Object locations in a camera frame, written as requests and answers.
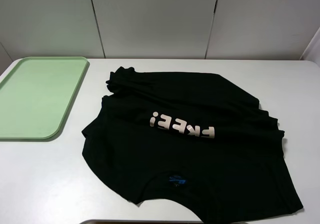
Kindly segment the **black short sleeve t-shirt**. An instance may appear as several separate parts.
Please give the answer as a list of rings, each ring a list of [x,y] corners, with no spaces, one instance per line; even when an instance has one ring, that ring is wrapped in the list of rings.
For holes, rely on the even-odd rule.
[[[111,72],[82,131],[93,173],[124,199],[166,199],[203,223],[296,213],[284,131],[257,98],[218,74]]]

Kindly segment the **light green plastic tray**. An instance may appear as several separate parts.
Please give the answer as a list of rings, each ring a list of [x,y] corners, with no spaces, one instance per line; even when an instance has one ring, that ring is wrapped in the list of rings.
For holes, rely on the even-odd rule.
[[[84,57],[27,57],[0,83],[0,138],[46,140],[61,129],[85,76]]]

